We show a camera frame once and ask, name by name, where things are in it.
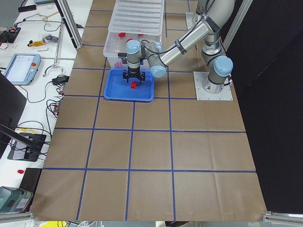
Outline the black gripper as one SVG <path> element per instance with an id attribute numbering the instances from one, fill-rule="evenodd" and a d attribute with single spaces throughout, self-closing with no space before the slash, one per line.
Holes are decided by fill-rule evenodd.
<path id="1" fill-rule="evenodd" d="M 141 62 L 141 57 L 138 57 L 136 54 L 127 55 L 128 71 L 123 70 L 123 79 L 125 79 L 127 83 L 129 82 L 129 78 L 139 79 L 140 84 L 142 84 L 145 81 L 146 79 L 145 72 L 140 73 L 140 62 Z"/>

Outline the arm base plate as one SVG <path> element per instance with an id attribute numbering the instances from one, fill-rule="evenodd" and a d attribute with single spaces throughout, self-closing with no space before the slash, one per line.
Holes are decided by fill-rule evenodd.
<path id="1" fill-rule="evenodd" d="M 194 71 L 196 99 L 198 101 L 233 101 L 231 86 L 226 85 L 228 78 L 221 85 L 213 84 L 208 79 L 209 72 Z"/>
<path id="2" fill-rule="evenodd" d="M 186 12 L 186 24 L 187 30 L 191 29 L 194 25 L 197 24 L 201 16 L 194 12 Z"/>

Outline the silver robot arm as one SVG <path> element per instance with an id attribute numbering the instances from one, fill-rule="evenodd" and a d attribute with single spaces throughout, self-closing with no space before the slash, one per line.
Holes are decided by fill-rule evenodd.
<path id="1" fill-rule="evenodd" d="M 128 69 L 123 71 L 123 79 L 136 78 L 141 82 L 145 81 L 145 73 L 140 71 L 143 59 L 148 61 L 151 74 L 160 78 L 166 74 L 166 68 L 171 63 L 203 40 L 201 55 L 209 67 L 209 73 L 202 86 L 210 94 L 220 93 L 233 69 L 232 60 L 222 54 L 220 30 L 230 18 L 233 9 L 232 0 L 198 1 L 196 13 L 200 15 L 200 19 L 165 51 L 158 42 L 128 41 L 125 54 Z"/>

